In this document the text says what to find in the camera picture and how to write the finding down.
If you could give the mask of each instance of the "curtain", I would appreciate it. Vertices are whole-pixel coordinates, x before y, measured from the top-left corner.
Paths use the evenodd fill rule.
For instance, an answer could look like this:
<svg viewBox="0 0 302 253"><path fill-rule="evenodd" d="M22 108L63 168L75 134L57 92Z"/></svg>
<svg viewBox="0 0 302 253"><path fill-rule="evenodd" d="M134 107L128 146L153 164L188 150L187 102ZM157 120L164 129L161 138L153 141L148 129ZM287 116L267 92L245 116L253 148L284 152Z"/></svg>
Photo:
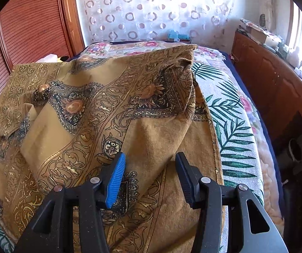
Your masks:
<svg viewBox="0 0 302 253"><path fill-rule="evenodd" d="M93 42L166 40L170 30L217 47L234 0L76 0L84 37Z"/></svg>
<svg viewBox="0 0 302 253"><path fill-rule="evenodd" d="M264 0L264 14L266 18L266 28L269 31L275 29L275 17L273 12L273 0Z"/></svg>

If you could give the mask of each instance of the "dark blue bed sheet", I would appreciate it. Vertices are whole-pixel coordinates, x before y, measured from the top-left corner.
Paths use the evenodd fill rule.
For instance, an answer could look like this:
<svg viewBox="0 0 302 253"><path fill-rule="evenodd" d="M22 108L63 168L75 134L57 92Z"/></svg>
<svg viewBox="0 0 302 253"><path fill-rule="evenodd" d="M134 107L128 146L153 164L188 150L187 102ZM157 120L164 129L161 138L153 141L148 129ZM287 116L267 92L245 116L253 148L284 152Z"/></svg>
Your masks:
<svg viewBox="0 0 302 253"><path fill-rule="evenodd" d="M252 103L255 105L255 103L253 102L253 99L250 96L250 94L249 94L249 92L248 92L245 84L241 80L238 72L236 72L236 69L235 69L235 67L232 64L229 55L226 52L223 52L223 51L220 51L220 52L225 56L226 60L224 62L226 64L226 66L230 69L230 71L232 72L232 74L233 74L235 80L238 82L240 88L248 96L248 98L250 98L250 100L252 101ZM279 190L279 206L280 206L281 214L282 214L282 216L284 216L284 213L285 213L285 200L283 198L283 189L282 189L281 175L280 175L280 170L279 170L278 162L277 162L276 157L275 157L275 153L274 153L274 150L273 150L272 142L271 142L270 137L268 135L267 128L266 128L265 123L263 122L263 120L261 118L261 115L260 115L259 111L258 111L258 115L259 115L259 119L260 119L260 122L261 122L262 130L263 130L263 135L266 138L266 141L267 141L270 153L272 154L272 158L273 158L273 162L274 162L274 169L275 169L275 176L276 176L276 180L277 180L277 183L278 183L278 190Z"/></svg>

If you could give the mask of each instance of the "metal screw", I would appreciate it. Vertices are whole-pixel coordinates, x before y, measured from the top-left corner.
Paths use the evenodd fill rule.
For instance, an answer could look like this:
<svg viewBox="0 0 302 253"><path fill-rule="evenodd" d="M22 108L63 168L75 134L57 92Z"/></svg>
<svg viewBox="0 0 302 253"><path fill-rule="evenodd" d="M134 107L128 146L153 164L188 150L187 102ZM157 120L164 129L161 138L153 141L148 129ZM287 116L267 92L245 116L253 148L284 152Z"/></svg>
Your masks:
<svg viewBox="0 0 302 253"><path fill-rule="evenodd" d="M58 184L56 186L54 186L54 191L59 192L63 189L63 186L61 184Z"/></svg>
<svg viewBox="0 0 302 253"><path fill-rule="evenodd" d="M246 186L245 184L241 183L239 184L239 189L242 191L246 191L248 189L248 186Z"/></svg>
<svg viewBox="0 0 302 253"><path fill-rule="evenodd" d="M101 179L98 178L98 177L92 177L91 180L90 180L90 182L91 182L91 183L99 183L100 180L101 180Z"/></svg>
<svg viewBox="0 0 302 253"><path fill-rule="evenodd" d="M211 179L209 177L202 177L200 180L203 183L210 183L211 182Z"/></svg>

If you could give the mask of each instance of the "floral bedspread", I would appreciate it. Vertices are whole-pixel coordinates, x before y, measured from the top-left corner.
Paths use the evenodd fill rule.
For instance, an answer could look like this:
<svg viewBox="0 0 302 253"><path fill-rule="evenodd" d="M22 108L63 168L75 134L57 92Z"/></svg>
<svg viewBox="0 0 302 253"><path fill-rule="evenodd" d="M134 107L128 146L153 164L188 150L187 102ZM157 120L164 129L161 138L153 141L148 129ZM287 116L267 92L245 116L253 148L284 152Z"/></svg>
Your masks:
<svg viewBox="0 0 302 253"><path fill-rule="evenodd" d="M161 41L111 45L92 44L80 55L85 58L118 58L182 43ZM274 163L262 132L255 106L240 89L225 58L218 50L198 47L192 71L212 114L216 129L225 185L244 183L253 191L273 222L283 233L284 222L279 208L279 193ZM220 252L227 251L228 214L221 238ZM0 228L0 246L12 252L14 245Z"/></svg>

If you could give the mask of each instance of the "brown cloth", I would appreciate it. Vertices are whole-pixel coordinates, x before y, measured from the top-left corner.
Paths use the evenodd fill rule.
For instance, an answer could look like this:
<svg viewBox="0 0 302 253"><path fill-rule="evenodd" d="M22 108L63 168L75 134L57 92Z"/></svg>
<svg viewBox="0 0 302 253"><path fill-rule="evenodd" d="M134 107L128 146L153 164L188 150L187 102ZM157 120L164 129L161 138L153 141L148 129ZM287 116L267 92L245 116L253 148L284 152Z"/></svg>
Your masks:
<svg viewBox="0 0 302 253"><path fill-rule="evenodd" d="M0 96L0 225L15 242L56 184L82 184L126 154L103 223L112 252L189 252L199 211L174 166L183 151L223 184L211 115L191 71L195 45L117 59L17 65ZM79 252L78 210L74 246Z"/></svg>

